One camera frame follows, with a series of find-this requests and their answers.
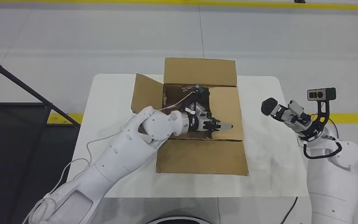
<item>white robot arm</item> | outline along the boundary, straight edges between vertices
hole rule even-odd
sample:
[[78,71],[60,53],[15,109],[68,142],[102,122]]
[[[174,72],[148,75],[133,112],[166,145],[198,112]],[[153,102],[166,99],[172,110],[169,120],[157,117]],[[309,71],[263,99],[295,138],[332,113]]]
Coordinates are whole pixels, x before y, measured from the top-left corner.
[[[127,122],[81,176],[47,194],[30,212],[29,223],[90,223],[100,201],[113,185],[140,168],[171,134],[212,132],[226,126],[209,113],[198,116],[195,112],[175,110],[166,115],[151,106],[144,108]],[[145,134],[139,133],[140,127]]]
[[329,101],[336,98],[335,88],[308,90],[307,98],[317,101],[317,119],[291,100],[288,108],[269,98],[262,103],[266,116],[283,122],[303,142],[303,152],[309,159],[307,188],[312,205],[312,224],[353,223],[358,197],[358,146],[341,141],[325,125],[329,119]]

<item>black cable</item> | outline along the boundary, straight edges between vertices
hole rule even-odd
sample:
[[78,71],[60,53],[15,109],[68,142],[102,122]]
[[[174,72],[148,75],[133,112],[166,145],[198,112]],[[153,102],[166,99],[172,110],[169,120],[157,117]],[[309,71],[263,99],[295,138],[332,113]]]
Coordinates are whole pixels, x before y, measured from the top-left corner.
[[328,154],[328,155],[322,155],[322,156],[310,156],[307,154],[307,143],[303,144],[303,154],[306,158],[309,158],[311,160],[316,160],[319,158],[330,158],[332,156],[335,156],[336,154],[338,154],[339,152],[342,151],[342,146],[339,142],[337,142],[337,140],[335,138],[332,138],[333,141],[336,142],[336,145],[338,146],[338,149],[335,150],[334,152]]
[[333,126],[335,126],[335,129],[336,129],[336,133],[337,133],[337,138],[339,139],[339,135],[338,135],[338,129],[337,129],[337,126],[336,124],[333,122],[333,120],[331,118],[329,118],[329,120],[332,122]]
[[288,211],[288,213],[286,214],[285,218],[282,220],[281,224],[284,224],[284,222],[286,221],[287,217],[289,216],[289,214],[291,213],[292,209],[295,207],[296,202],[297,202],[298,197],[296,197],[295,202],[293,203],[293,205],[291,206],[290,210]]

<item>table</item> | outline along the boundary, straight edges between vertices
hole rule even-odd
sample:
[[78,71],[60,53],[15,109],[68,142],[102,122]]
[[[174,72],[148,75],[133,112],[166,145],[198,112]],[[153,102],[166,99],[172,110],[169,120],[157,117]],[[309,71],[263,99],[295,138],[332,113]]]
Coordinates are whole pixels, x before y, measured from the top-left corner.
[[[162,75],[148,77],[163,82]],[[98,74],[93,79],[73,159],[88,158],[86,143],[119,131],[133,116],[134,74]],[[274,97],[285,105],[275,77],[238,76],[244,145],[249,176],[158,174],[156,155],[121,179],[107,198],[293,197],[307,196],[306,170],[296,136],[283,123],[261,114],[261,102]],[[93,160],[109,139],[91,144]],[[86,164],[71,165],[67,180]]]

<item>cardboard box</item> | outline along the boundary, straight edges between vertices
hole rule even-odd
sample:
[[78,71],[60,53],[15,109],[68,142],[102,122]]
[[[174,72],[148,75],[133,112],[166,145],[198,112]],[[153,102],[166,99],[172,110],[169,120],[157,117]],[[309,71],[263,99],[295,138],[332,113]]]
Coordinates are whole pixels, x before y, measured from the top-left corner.
[[182,98],[185,93],[178,88],[195,85],[209,90],[213,117],[233,124],[233,129],[214,132],[211,138],[204,133],[171,137],[158,151],[157,172],[248,175],[235,61],[166,58],[164,84],[136,75],[132,111],[146,106],[161,109]]

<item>yellow line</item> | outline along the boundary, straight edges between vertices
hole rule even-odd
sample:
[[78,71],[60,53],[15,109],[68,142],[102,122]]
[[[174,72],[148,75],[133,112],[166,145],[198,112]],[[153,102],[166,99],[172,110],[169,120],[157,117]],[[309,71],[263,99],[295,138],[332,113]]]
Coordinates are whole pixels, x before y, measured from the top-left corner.
[[[73,118],[78,123],[82,123],[83,114],[68,114],[71,118]],[[48,124],[71,124],[66,118],[59,114],[50,114],[49,119],[47,120]]]
[[[83,114],[68,114],[78,123],[82,123]],[[336,124],[358,124],[358,113],[331,114],[329,117]],[[70,124],[68,120],[59,114],[50,114],[48,124]]]
[[311,8],[320,10],[358,10],[358,4],[294,3],[260,1],[220,1],[220,0],[0,0],[0,2],[38,3],[133,3],[133,4],[190,4],[201,6],[236,6],[269,8]]

